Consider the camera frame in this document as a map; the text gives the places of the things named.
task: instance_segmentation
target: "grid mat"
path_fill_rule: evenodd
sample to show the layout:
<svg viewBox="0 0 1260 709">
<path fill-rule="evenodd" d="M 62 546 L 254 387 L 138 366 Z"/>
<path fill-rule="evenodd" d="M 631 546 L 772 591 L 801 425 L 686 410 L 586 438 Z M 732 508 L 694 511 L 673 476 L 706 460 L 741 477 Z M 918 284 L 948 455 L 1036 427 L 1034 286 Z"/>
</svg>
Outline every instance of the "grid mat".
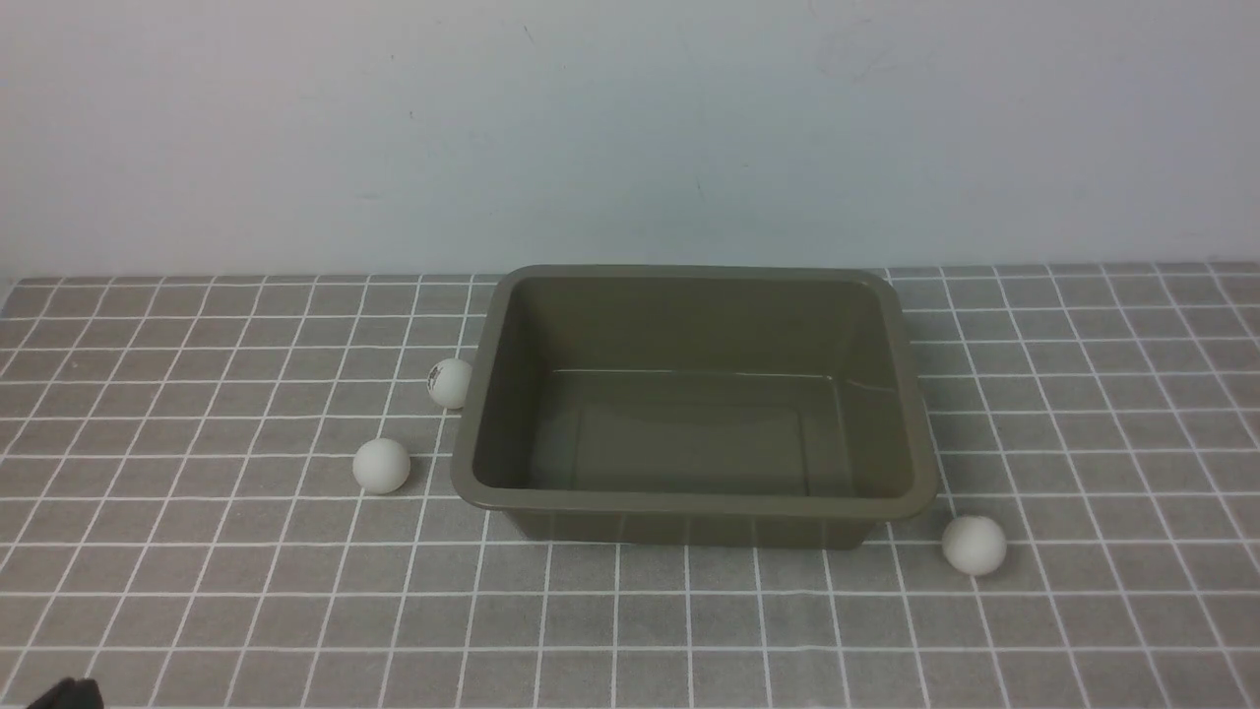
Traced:
<svg viewBox="0 0 1260 709">
<path fill-rule="evenodd" d="M 945 486 L 857 552 L 537 544 L 454 494 L 494 276 L 20 282 L 0 704 L 1255 706 L 1260 266 L 893 268 Z M 416 456 L 364 497 L 349 456 Z M 969 579 L 939 538 L 1012 547 Z"/>
</svg>

